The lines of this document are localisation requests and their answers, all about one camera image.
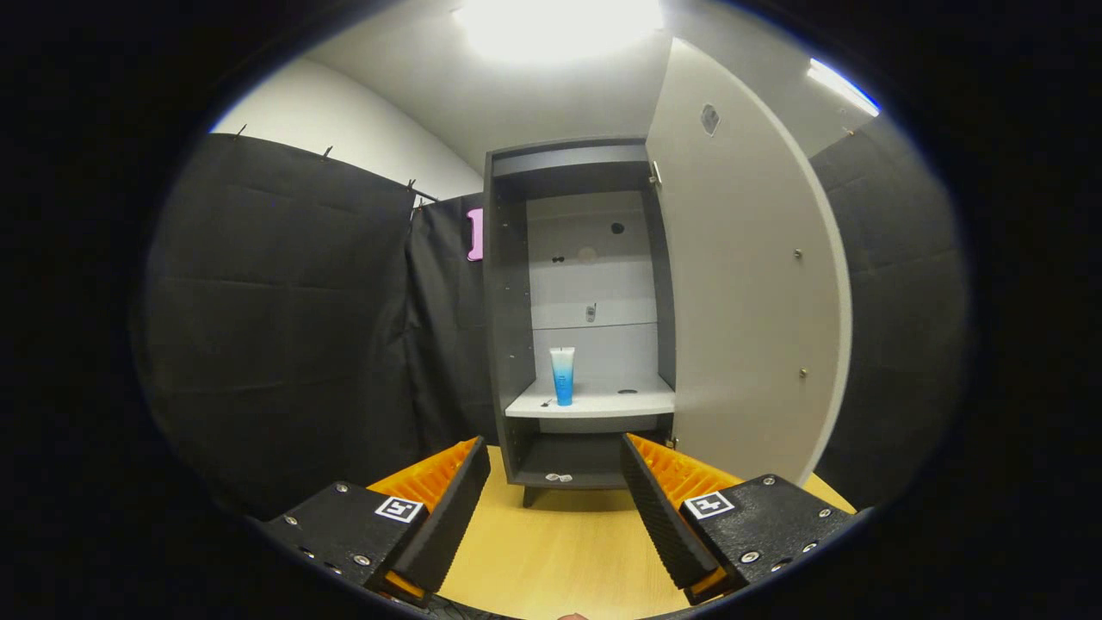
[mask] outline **cabinet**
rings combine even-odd
[[[741,478],[808,479],[845,388],[850,281],[810,163],[746,85],[674,40],[646,137],[495,151],[485,170],[509,482],[622,487],[625,431]],[[577,350],[571,407],[549,347]]]
[[[483,276],[512,483],[620,488],[619,434],[670,438],[672,284],[644,142],[564,141],[487,156]],[[576,349],[565,407],[554,398],[553,347]]]

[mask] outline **ceiling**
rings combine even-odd
[[[463,2],[396,2],[307,57],[390,101],[479,173],[495,149],[646,134],[673,36],[754,89],[809,155],[869,119],[807,77],[810,56],[797,41],[720,2],[661,0],[662,30],[599,57],[538,64],[477,53],[452,14]]]

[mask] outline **cabinet leg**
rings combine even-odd
[[[525,499],[521,501],[521,505],[526,509],[532,508],[532,502],[542,494],[543,489],[540,487],[525,487]]]

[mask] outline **blue tube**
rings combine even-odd
[[[573,347],[551,349],[551,374],[554,376],[554,395],[559,400],[559,406],[569,406],[574,402]]]

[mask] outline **lower shelf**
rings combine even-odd
[[[667,433],[652,431],[638,435],[663,442]],[[539,435],[521,459],[512,483],[547,489],[624,489],[619,437],[619,433]],[[571,480],[548,480],[549,474],[570,475]]]

